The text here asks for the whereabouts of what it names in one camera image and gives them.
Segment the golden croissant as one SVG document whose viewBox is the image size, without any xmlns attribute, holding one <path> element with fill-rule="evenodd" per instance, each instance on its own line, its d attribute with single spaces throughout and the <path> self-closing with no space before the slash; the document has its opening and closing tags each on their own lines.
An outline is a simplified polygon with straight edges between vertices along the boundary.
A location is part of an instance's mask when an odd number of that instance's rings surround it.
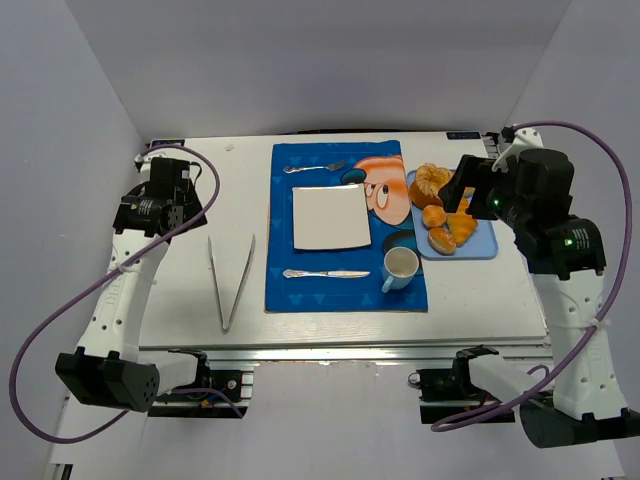
<svg viewBox="0 0 640 480">
<path fill-rule="evenodd" d="M 462 198 L 457 210 L 447 214 L 447 227 L 452 234 L 457 247 L 464 245 L 475 233 L 478 221 L 466 213 L 470 202 L 467 198 Z"/>
</svg>

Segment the metal tongs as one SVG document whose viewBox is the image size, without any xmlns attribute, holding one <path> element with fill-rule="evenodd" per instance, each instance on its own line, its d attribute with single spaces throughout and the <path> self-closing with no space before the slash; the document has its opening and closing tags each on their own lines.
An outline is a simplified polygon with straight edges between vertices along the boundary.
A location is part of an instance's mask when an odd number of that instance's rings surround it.
<svg viewBox="0 0 640 480">
<path fill-rule="evenodd" d="M 211 237 L 207 238 L 216 315 L 223 334 L 228 334 L 234 323 L 255 250 L 254 234 L 223 242 L 215 242 Z"/>
</svg>

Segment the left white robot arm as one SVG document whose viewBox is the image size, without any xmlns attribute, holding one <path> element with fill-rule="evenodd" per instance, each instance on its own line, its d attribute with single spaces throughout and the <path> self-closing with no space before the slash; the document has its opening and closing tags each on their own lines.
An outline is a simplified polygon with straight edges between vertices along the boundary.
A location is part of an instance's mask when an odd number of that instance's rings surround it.
<svg viewBox="0 0 640 480">
<path fill-rule="evenodd" d="M 58 377 L 82 404 L 146 412 L 157 396 L 197 378 L 197 355 L 144 357 L 139 349 L 147 301 L 170 245 L 167 233 L 206 223 L 190 178 L 193 166 L 154 157 L 144 164 L 143 182 L 120 200 L 110 278 L 75 351 L 60 354 L 55 364 Z"/>
</svg>

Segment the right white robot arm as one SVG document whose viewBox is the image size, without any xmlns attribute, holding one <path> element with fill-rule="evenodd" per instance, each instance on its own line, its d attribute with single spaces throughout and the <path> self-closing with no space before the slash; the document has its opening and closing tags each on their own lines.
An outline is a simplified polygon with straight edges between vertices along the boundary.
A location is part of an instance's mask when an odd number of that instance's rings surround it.
<svg viewBox="0 0 640 480">
<path fill-rule="evenodd" d="M 602 236 L 594 222 L 571 213 L 573 164 L 545 148 L 540 131 L 538 122 L 505 127 L 505 150 L 494 159 L 462 157 L 439 195 L 453 212 L 472 189 L 469 214 L 512 230 L 543 309 L 553 367 L 536 378 L 492 348 L 458 352 L 451 382 L 464 393 L 488 393 L 493 403 L 438 420 L 432 430 L 517 412 L 525 435 L 541 449 L 634 438 L 639 415 L 619 387 L 605 324 L 618 292 L 604 286 Z"/>
</svg>

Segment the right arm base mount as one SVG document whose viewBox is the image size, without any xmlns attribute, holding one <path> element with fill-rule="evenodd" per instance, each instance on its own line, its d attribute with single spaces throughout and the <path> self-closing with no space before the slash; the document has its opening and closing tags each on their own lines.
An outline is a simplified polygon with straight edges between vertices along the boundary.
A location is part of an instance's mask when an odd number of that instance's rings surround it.
<svg viewBox="0 0 640 480">
<path fill-rule="evenodd" d="M 425 368 L 411 373 L 407 382 L 419 391 L 421 423 L 432 425 L 450 415 L 493 406 L 497 399 L 471 383 L 469 361 L 497 354 L 494 348 L 480 345 L 458 351 L 449 368 Z"/>
</svg>

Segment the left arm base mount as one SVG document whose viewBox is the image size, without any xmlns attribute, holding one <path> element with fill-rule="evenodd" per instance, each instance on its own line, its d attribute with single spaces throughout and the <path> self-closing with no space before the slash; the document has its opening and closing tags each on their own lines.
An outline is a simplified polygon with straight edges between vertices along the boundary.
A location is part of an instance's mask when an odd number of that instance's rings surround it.
<svg viewBox="0 0 640 480">
<path fill-rule="evenodd" d="M 203 351 L 170 349 L 141 358 L 159 372 L 160 386 L 147 415 L 155 418 L 239 419 L 248 409 L 253 372 L 211 364 Z"/>
</svg>

